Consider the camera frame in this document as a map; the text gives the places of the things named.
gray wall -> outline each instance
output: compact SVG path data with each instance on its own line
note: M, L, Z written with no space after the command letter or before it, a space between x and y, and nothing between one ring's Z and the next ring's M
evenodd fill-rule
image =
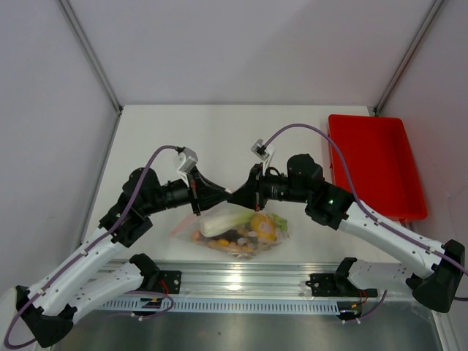
M429 217L417 229L468 247L467 16L468 1L448 1L385 115L404 121L418 163ZM467 280L458 295L468 296ZM460 337L468 332L467 315L468 303L454 303L450 316Z
M432 0L72 0L123 105L373 106Z
M69 255L116 115L54 0L1 1L0 48L1 295Z

